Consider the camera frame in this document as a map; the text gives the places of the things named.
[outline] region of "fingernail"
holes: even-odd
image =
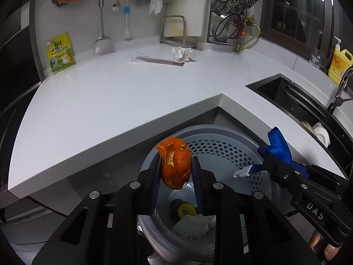
[[[333,250],[335,250],[336,249],[336,247],[333,247],[331,244],[328,244],[327,246],[326,246],[326,252],[327,253],[332,253],[333,252]]]

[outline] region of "peeled orange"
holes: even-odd
[[[162,158],[162,180],[171,189],[182,189],[191,174],[191,152],[177,137],[169,137],[157,145]]]

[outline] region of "human hand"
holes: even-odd
[[[313,235],[310,238],[309,241],[309,246],[311,248],[311,250],[313,250],[315,252],[315,246],[317,245],[317,243],[319,243],[321,238],[321,234],[315,230]],[[337,252],[340,250],[340,247],[333,247],[331,244],[327,244],[325,250],[324,250],[324,255],[326,260],[331,261],[333,259],[333,257],[336,256]]]

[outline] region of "blue strap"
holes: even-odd
[[[304,167],[300,164],[292,161],[291,151],[289,150],[289,146],[285,141],[282,133],[277,127],[274,127],[267,133],[268,139],[270,141],[270,145],[260,146],[257,149],[257,152],[261,155],[262,158],[266,158],[269,155],[273,155],[275,158],[289,164],[294,167],[296,170],[300,171],[302,176],[305,178],[309,177],[308,172]],[[249,174],[257,173],[259,171],[265,170],[262,164],[255,164],[251,167]],[[281,186],[281,180],[275,180]]]

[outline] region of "black sink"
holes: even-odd
[[[260,80],[247,86],[283,112],[293,118],[314,138],[349,176],[353,159],[353,142],[335,117],[330,116],[325,107],[306,93],[298,85],[281,74]],[[299,120],[306,120],[311,126],[318,121],[327,129],[331,144],[324,145]]]

